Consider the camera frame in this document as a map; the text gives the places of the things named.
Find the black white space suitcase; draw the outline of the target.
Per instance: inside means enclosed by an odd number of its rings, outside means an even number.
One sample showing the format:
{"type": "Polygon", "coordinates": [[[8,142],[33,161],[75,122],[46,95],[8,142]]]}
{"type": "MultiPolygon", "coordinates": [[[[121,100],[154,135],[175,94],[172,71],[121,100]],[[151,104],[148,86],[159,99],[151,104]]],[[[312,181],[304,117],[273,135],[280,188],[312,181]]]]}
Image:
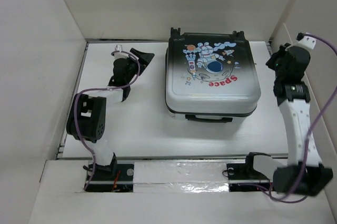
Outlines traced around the black white space suitcase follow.
{"type": "Polygon", "coordinates": [[[171,28],[165,54],[165,104],[172,117],[241,122],[256,110],[260,97],[250,43],[243,31],[182,33],[171,28]]]}

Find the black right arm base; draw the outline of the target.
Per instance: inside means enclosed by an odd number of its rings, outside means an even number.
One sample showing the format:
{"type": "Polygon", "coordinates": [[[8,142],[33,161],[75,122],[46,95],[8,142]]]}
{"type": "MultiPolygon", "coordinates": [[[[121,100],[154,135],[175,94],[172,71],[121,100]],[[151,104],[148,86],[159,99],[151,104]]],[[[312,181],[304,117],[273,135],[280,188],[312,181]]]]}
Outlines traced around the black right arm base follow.
{"type": "Polygon", "coordinates": [[[270,187],[266,176],[248,170],[245,163],[228,163],[222,175],[228,179],[229,192],[267,192],[270,187]]]}

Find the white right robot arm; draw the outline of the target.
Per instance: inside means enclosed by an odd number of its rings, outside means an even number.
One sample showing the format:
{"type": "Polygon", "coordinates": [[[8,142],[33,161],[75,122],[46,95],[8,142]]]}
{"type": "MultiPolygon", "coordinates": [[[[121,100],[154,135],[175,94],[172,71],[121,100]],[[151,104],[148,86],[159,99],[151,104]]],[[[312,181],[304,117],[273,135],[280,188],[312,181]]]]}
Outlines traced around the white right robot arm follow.
{"type": "Polygon", "coordinates": [[[288,163],[283,165],[265,153],[251,152],[243,172],[249,178],[259,174],[285,196],[317,196],[332,180],[333,171],[323,165],[313,138],[316,121],[310,121],[310,92],[303,82],[314,45],[281,45],[266,65],[275,72],[273,92],[283,116],[288,143],[288,163]]]}

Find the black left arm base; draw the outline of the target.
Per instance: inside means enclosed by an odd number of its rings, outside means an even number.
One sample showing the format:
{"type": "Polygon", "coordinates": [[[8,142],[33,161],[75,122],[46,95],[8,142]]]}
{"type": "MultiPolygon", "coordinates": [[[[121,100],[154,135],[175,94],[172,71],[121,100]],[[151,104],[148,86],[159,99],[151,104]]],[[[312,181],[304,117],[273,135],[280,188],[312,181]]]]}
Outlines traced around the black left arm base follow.
{"type": "Polygon", "coordinates": [[[84,185],[86,192],[133,192],[134,164],[115,164],[109,171],[96,165],[89,185],[84,185]]]}

